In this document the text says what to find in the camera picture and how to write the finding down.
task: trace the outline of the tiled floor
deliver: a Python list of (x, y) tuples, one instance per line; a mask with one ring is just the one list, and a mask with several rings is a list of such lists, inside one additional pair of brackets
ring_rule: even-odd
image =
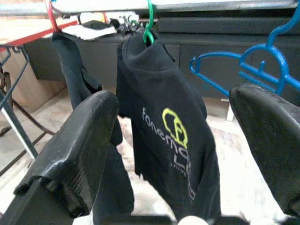
[[(221, 209), (224, 215), (238, 215), (251, 225), (271, 225), (273, 220), (284, 218), (284, 214), (273, 199), (259, 169), (250, 154), (247, 141), (236, 120), (225, 120), (227, 104), (215, 99), (205, 100), (208, 109), (207, 122), (214, 134), (221, 173)], [(71, 113), (68, 93), (62, 91), (33, 116), (47, 128), (57, 131)], [(16, 112), (23, 127), (33, 140), (41, 131)], [(124, 139), (118, 146), (129, 173), (135, 194), (135, 215), (168, 215), (174, 219), (169, 206), (156, 190), (134, 173), (132, 135), (129, 119), (120, 119)], [(0, 129), (7, 125), (0, 114)], [(41, 151), (51, 138), (46, 135), (37, 145)], [(0, 169), (23, 150), (13, 131), (0, 138)], [(0, 212), (4, 213), (14, 198), (13, 190), (26, 174), (32, 160), (26, 154), (7, 173), (0, 177)], [(91, 225), (90, 216), (75, 220), (76, 225)]]

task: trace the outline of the green hanger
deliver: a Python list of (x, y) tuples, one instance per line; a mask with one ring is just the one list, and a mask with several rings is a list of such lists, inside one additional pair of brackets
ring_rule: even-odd
[(147, 37), (149, 38), (151, 44), (154, 43), (154, 37), (151, 33), (151, 29), (153, 27), (154, 24), (154, 9), (153, 9), (153, 5), (151, 3), (151, 0), (148, 0), (148, 8), (149, 8), (149, 23), (146, 25), (146, 30), (144, 32), (144, 42), (147, 43)]

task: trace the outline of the clothing rack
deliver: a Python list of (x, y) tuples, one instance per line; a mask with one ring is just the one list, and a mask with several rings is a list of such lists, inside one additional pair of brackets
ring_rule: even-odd
[[(283, 9), (295, 8), (297, 0), (155, 0), (156, 11), (188, 12), (188, 11), (216, 11), (216, 10), (240, 10), (240, 9)], [(114, 1), (69, 1), (59, 0), (53, 2), (53, 6), (60, 13), (76, 15), (82, 12), (109, 12), (109, 11), (134, 11), (148, 10), (147, 1), (123, 1), (115, 4)], [(2, 4), (0, 5), (0, 16), (26, 16), (47, 15), (44, 3), (27, 4)]]

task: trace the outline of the clothes hanger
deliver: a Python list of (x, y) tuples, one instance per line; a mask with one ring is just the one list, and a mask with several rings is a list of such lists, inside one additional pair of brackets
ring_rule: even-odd
[(154, 43), (154, 37), (153, 34), (151, 33), (151, 29), (154, 24), (154, 9), (153, 5), (151, 3), (151, 0), (148, 0), (148, 8), (149, 8), (149, 23), (146, 25), (146, 30), (144, 32), (144, 42), (147, 43), (147, 38), (150, 40), (151, 44)]
[[(261, 86), (272, 92), (275, 92), (278, 95), (282, 94), (282, 91), (285, 88), (286, 84), (289, 84), (289, 85), (293, 86), (296, 90), (300, 91), (300, 82), (298, 80), (296, 80), (295, 78), (293, 78), (292, 76), (290, 76), (289, 67), (288, 67), (287, 61), (285, 59), (285, 56), (278, 48), (276, 48), (274, 46), (275, 38), (278, 35), (289, 31), (293, 26), (295, 26), (295, 24), (297, 24), (299, 19), (300, 19), (300, 0), (298, 0), (298, 6), (296, 8), (296, 11), (295, 11), (293, 17), (290, 19), (290, 21), (283, 26), (279, 26), (279, 27), (275, 28), (269, 34), (267, 43), (260, 44), (260, 45), (254, 45), (254, 46), (250, 47), (248, 50), (246, 50), (242, 55), (238, 54), (238, 53), (234, 53), (234, 52), (209, 52), (209, 53), (201, 54), (198, 58), (195, 57), (190, 61), (190, 63), (189, 63), (190, 70), (192, 71), (193, 74), (200, 77), (205, 82), (211, 84), (215, 89), (217, 89), (222, 94), (229, 97), (228, 90), (224, 89), (219, 84), (215, 83), (214, 81), (212, 81), (211, 79), (209, 79), (208, 77), (206, 77), (200, 73), (200, 65), (201, 65), (202, 59), (213, 58), (213, 57), (232, 58), (232, 59), (236, 59), (239, 61), (239, 65), (240, 65), (241, 69), (246, 70), (247, 73), (252, 73), (252, 74), (256, 75), (261, 80), (265, 80), (267, 82), (274, 84), (276, 86), (276, 88), (273, 88), (270, 85), (266, 84), (265, 82), (258, 80), (253, 75), (250, 75), (243, 71), (240, 71), (239, 75), (241, 77), (247, 79), (251, 83), (254, 83), (254, 84)], [(279, 79), (264, 72), (264, 67), (265, 67), (265, 63), (266, 63), (265, 61), (261, 62), (259, 68), (255, 68), (245, 62), (247, 57), (249, 57), (254, 51), (257, 51), (257, 50), (266, 51), (275, 57), (275, 59), (277, 60), (277, 62), (279, 63), (279, 66), (280, 66), (280, 78)]]
[(60, 32), (60, 29), (58, 28), (56, 20), (55, 20), (55, 16), (53, 14), (53, 6), (52, 6), (51, 0), (45, 0), (45, 4), (46, 4), (49, 19), (51, 21), (54, 31)]

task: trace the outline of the yellow-green logo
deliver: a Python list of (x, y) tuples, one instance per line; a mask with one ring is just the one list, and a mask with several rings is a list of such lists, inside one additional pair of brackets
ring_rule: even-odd
[[(171, 131), (170, 127), (167, 124), (167, 121), (166, 121), (166, 118), (165, 118), (166, 115), (170, 115), (174, 118), (174, 120), (173, 120), (173, 122), (174, 122), (174, 133)], [(183, 126), (180, 118), (176, 114), (176, 112), (174, 112), (173, 110), (171, 110), (169, 108), (165, 108), (164, 111), (163, 111), (163, 121), (164, 121), (165, 128), (170, 133), (171, 137), (178, 144), (181, 144), (182, 146), (184, 146), (187, 149), (187, 143), (188, 143), (187, 131), (184, 128), (184, 126)]]

